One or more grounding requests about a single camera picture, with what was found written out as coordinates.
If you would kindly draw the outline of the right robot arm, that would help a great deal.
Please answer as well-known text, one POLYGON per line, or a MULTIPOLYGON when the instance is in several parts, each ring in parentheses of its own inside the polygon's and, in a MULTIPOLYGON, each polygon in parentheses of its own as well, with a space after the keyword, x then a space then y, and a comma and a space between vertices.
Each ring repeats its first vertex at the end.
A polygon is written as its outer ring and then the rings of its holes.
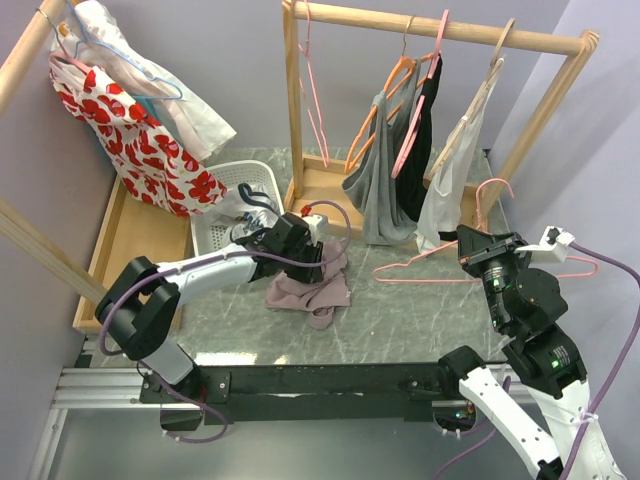
POLYGON ((508 365, 538 406, 539 426, 501 387, 470 347, 443 356, 440 391, 473 403, 511 445, 534 479, 621 479, 596 410, 633 342, 626 341, 604 385, 592 394, 574 341, 557 322, 568 310, 559 280, 540 269, 563 262, 579 246, 568 231, 549 226, 536 244, 518 233, 490 234, 460 225, 458 261, 481 281, 494 330, 509 342, 508 365))

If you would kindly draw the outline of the grey tank top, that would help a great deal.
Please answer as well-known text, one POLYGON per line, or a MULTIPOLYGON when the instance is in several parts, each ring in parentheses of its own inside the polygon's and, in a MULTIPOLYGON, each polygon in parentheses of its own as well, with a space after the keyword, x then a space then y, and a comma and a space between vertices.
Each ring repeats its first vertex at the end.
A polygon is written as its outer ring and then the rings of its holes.
POLYGON ((362 237, 371 245, 400 245, 414 238, 415 222, 401 209, 391 171, 407 134, 421 67, 416 66, 393 96, 378 93, 365 132, 372 139, 342 190, 362 215, 362 237))

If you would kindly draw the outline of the wooden clothes rack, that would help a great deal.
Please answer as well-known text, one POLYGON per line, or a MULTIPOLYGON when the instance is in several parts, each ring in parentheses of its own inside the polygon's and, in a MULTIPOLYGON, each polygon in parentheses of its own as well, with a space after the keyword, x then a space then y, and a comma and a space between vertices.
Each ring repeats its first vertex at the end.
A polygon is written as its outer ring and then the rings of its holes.
POLYGON ((319 155, 307 154, 303 150, 301 127, 301 93, 299 85, 298 21, 309 20, 316 23, 339 25, 393 33, 407 33, 422 37, 436 37, 441 34, 455 43, 453 59, 459 60, 464 45, 471 44, 476 49, 470 57, 471 66, 459 67, 446 74, 447 91, 438 97, 436 103, 437 125, 435 137, 444 140, 453 130, 454 123, 462 115, 462 108, 471 101, 471 89, 464 86, 468 80, 477 85, 488 66, 487 60, 478 50, 492 47, 500 52, 511 49, 516 53, 524 51, 558 55, 564 61, 555 77, 541 97, 536 109, 522 127, 514 141, 505 163, 498 175, 509 180, 529 154, 544 127, 555 113, 571 86, 578 78, 597 49, 600 36, 593 30, 585 30, 576 37, 506 28, 500 20, 523 12, 523 1, 451 1, 449 7, 455 13, 444 31, 438 29, 438 22, 426 16, 411 16, 400 13, 396 1, 384 2, 379 11, 348 7, 344 4, 325 4, 313 1, 285 1, 282 4, 283 34, 285 47, 286 82, 289 102, 289 123, 292 155, 292 178, 283 205, 288 210, 297 210, 313 200, 329 198, 341 206, 347 204, 346 196, 340 191, 339 183, 345 178, 344 163, 331 158, 324 161, 319 155))
MULTIPOLYGON (((80 266, 89 264, 114 185, 92 133, 63 108, 39 51, 1 116, 1 198, 80 266)), ((78 296, 1 239, 1 336, 72 329, 78 296)))

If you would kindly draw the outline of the white plastic laundry basket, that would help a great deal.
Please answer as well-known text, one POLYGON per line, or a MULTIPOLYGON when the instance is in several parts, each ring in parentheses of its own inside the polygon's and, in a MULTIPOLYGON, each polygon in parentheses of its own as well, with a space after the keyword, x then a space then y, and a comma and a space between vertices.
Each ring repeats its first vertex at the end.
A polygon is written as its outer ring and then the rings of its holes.
MULTIPOLYGON (((258 160, 236 160, 205 168, 227 188, 239 183, 247 183, 251 187, 260 187, 277 206, 279 214, 284 213, 280 191, 273 170, 258 160)), ((208 254, 223 247, 227 225, 218 223, 211 211, 192 216, 191 238, 193 253, 196 256, 208 254)))

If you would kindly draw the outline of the black tank top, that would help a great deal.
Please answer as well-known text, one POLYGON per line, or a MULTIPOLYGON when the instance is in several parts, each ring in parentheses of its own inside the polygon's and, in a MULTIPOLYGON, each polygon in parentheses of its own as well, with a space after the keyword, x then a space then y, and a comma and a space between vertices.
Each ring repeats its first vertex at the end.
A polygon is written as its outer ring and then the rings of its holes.
POLYGON ((417 222, 419 219, 427 193, 427 188, 423 183, 423 176, 431 155, 431 109, 438 93, 442 65, 442 58, 440 58, 433 78, 426 80, 422 85, 421 94, 425 95, 425 103, 422 108, 422 119, 418 136, 404 167, 395 179, 398 204, 404 213, 414 222, 417 222))

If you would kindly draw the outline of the white navy tank top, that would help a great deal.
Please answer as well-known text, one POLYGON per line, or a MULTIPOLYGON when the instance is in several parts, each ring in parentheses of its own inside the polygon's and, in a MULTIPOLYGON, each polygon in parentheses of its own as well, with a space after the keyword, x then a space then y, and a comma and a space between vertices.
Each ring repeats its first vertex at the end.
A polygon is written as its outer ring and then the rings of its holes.
POLYGON ((208 214, 213 226, 225 229, 221 244, 226 246, 237 239, 273 227, 280 210, 262 184, 239 183, 230 188, 208 214))

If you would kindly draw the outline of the left wooden clothes rack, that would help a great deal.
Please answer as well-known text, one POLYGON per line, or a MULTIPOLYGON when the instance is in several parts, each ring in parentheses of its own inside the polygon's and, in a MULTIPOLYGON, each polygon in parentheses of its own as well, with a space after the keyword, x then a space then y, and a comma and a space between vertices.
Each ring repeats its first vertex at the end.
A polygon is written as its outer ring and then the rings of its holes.
MULTIPOLYGON (((80 266, 89 264, 114 185, 92 133, 63 108, 39 51, 1 116, 1 198, 80 266)), ((1 336, 72 329, 78 296, 1 239, 1 336)))

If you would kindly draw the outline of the white pale pink garment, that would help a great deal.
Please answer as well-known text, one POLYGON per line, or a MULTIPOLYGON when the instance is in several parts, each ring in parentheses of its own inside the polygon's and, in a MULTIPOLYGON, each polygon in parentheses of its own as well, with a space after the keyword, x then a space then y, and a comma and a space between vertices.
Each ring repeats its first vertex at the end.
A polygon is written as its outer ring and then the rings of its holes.
POLYGON ((152 106, 158 120, 198 161, 217 154, 237 132, 208 103, 126 40, 116 19, 98 1, 70 7, 65 48, 81 62, 101 67, 132 97, 152 106))

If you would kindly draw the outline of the red floral white garment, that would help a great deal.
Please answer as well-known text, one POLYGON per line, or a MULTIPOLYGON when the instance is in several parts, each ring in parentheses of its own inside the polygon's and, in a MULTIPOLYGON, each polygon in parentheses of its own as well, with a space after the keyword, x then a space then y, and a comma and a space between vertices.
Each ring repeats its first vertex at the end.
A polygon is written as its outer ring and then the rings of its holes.
POLYGON ((188 217, 226 196, 226 186, 101 68, 55 51, 49 75, 64 108, 94 131, 134 199, 188 217))

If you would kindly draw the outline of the white sheer tank top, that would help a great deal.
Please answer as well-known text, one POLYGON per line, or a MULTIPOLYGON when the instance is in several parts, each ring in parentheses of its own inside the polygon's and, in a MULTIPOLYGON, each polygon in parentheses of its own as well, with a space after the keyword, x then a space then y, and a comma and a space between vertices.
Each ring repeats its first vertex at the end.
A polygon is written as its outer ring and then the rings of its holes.
MULTIPOLYGON (((476 118, 484 121, 486 107, 476 118)), ((473 137, 473 151, 452 157, 435 177, 429 181, 425 200, 416 225, 416 244, 423 253, 441 245, 441 233, 455 232, 461 218, 461 200, 468 173, 477 147, 479 134, 473 137)))

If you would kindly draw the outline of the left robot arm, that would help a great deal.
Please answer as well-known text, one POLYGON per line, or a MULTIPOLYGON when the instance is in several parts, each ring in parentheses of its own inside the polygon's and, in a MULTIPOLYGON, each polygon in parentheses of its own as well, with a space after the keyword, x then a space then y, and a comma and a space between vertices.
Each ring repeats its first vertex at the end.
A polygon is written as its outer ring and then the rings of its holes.
POLYGON ((112 338, 113 355, 143 363, 176 401, 193 399, 203 380, 199 367, 169 336, 176 311, 209 291, 279 273, 304 284, 319 282, 323 244, 318 236, 326 222, 320 214, 286 213, 273 226, 206 255, 169 263, 133 259, 95 309, 99 340, 112 338))

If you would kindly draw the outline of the mauve pink tank top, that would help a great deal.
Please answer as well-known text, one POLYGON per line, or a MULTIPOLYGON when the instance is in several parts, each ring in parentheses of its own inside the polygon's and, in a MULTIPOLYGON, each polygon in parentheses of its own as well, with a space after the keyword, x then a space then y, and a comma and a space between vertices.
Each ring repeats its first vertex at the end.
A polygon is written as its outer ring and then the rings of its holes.
POLYGON ((307 313, 307 323, 316 330, 327 329, 334 321, 337 307, 351 305, 351 292, 344 270, 348 265, 343 243, 331 240, 324 244, 322 259, 330 263, 321 267, 319 283, 304 284, 279 273, 266 290, 265 306, 269 310, 292 310, 307 313))

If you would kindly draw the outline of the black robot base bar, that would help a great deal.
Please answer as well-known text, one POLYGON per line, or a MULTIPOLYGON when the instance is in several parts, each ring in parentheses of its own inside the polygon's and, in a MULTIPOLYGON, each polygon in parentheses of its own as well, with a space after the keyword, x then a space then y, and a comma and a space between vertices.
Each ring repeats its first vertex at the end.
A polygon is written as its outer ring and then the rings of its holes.
POLYGON ((429 422, 439 401, 485 362, 462 346, 437 362, 202 366, 183 395, 202 400, 208 424, 400 418, 429 422))

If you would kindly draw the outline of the thin pink wire hanger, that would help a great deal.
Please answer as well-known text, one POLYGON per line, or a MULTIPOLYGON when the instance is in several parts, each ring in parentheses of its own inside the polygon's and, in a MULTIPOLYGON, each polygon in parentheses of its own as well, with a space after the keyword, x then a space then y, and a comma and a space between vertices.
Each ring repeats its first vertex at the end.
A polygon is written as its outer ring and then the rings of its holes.
POLYGON ((306 61, 308 86, 310 94, 307 94, 305 90, 305 83, 302 78, 299 78, 300 91, 303 95, 307 107, 307 113, 309 122, 314 133, 322 164, 324 167, 329 166, 329 145, 324 129, 324 121, 322 115, 322 109, 318 98, 316 89, 315 77, 312 66, 311 58, 311 10, 310 3, 307 0, 303 1, 306 12, 306 36, 303 44, 298 44, 298 49, 306 61))

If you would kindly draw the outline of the beige wooden hanger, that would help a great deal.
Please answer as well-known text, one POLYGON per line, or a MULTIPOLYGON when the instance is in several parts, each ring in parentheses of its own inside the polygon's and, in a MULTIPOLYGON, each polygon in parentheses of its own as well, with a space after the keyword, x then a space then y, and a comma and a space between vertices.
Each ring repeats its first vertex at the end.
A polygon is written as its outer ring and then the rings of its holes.
POLYGON ((427 180, 431 181, 455 155, 460 153, 465 154, 467 151, 473 151, 475 149, 472 145, 473 137, 481 128, 481 122, 477 122, 476 118, 480 113, 484 112, 486 103, 495 87, 495 83, 499 79, 504 64, 501 49, 511 33, 515 22, 516 20, 511 18, 502 30, 489 62, 489 69, 485 79, 481 83, 465 114, 460 118, 456 127, 449 135, 444 148, 432 165, 432 168, 427 173, 427 180))

